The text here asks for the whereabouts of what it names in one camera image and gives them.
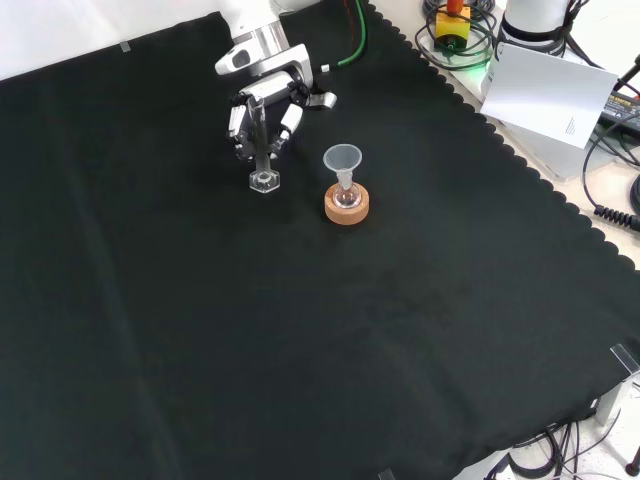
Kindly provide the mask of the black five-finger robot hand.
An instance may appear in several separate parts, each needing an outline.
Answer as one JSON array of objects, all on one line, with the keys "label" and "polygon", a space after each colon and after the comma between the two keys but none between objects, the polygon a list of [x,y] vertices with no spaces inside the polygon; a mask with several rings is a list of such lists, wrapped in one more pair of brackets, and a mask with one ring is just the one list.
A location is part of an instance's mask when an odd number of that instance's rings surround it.
[{"label": "black five-finger robot hand", "polygon": [[257,155],[255,134],[251,132],[249,101],[262,100],[268,107],[285,99],[290,101],[275,139],[267,144],[272,159],[279,156],[284,145],[297,130],[306,109],[331,109],[337,96],[319,89],[314,83],[311,61],[303,44],[268,55],[256,39],[235,45],[215,64],[216,72],[229,75],[247,70],[256,80],[239,90],[232,99],[232,109],[226,137],[234,144],[242,160],[254,160]]}]

